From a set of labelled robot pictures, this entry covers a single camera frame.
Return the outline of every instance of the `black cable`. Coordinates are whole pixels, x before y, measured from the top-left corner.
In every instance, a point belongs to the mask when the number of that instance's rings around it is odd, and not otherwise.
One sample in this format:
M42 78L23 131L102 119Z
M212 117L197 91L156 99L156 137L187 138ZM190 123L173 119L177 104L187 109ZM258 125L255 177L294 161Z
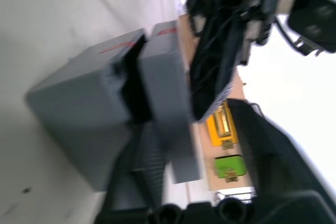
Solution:
M250 105L251 106L256 106L258 108L258 111L259 111L260 115L265 119L265 115L263 114L263 112L261 110L261 107L259 106L258 103L253 102L253 103L250 103Z
M227 20L225 20L222 23L222 25L219 27L219 30L217 31L216 35L214 37L212 37L211 40L204 46L202 52L207 50L211 46L211 44L221 35L221 32L226 27L226 25L229 23L229 21L232 20L232 18L233 18L233 14Z
M213 66L206 74L205 77L203 77L203 79L201 79L199 81L199 83L197 84L197 86L194 88L193 90L193 94L196 93L203 85L204 82L206 82L210 77L211 75L215 72L215 70L217 70L218 66Z
M222 55L225 57L221 60L218 70L218 76L215 83L215 93L222 92L224 87L230 82L233 74L233 69L238 65L240 57L237 57L241 52L244 40L244 32L246 22L242 22L237 14L233 14L233 21L225 41L224 51Z
M280 22L280 20L275 17L274 19L274 23L276 24L278 31L280 32L281 36L283 37L283 39L285 39L287 41L287 43L290 45L291 48L293 48L295 51L302 53L297 46L294 44L294 42L291 40L291 38L288 36L288 34L286 33L286 31L284 30L284 28L282 27L282 24Z
M208 44L209 38L211 37L214 21L214 17L207 18L203 27L202 35L198 42L195 56L190 68L191 81L197 80L199 78L199 75L202 71L202 65L207 60L207 57L204 55L203 48Z

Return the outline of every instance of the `white wall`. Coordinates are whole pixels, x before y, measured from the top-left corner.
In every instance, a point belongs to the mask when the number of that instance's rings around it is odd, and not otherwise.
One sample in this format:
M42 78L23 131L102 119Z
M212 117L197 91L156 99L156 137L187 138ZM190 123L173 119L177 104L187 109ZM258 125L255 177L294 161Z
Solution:
M173 0L0 0L0 223L91 223L100 194L24 104L87 47L176 19ZM31 187L32 191L22 194Z

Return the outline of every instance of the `yellow component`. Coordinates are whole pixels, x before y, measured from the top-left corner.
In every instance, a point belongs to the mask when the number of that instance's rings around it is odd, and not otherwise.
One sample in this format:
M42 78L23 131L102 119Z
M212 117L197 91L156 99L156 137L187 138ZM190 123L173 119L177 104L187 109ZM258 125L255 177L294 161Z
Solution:
M238 143L235 123L226 102L206 120L206 124L213 146L222 146L225 140Z

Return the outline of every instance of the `black machine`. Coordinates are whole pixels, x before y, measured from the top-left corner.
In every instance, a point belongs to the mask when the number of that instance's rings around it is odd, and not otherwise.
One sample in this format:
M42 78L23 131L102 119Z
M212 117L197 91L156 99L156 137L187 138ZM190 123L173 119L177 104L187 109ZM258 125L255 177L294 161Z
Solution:
M295 0L288 25L301 35L297 42L290 40L276 17L278 1L187 0L191 28L200 36L190 68L193 114L198 121L206 119L227 98L235 67L248 64L251 43L267 43L273 24L302 55L315 50L336 51L330 34L336 24L332 0ZM249 30L254 31L253 36L247 35ZM130 142L116 162L95 223L336 223L333 198L291 140L246 101L227 102L256 192L251 203L225 198L216 207L209 202L190 204L185 210L160 206L151 198L155 193L151 190L162 190L162 181L153 181L155 186L147 188L147 208L113 210L113 202L118 200L116 180L123 176L118 171L130 166L129 153L139 152L142 145L153 146L149 138L141 137L137 145ZM148 124L134 127L137 135L151 131ZM143 167L150 166L146 157L141 160Z

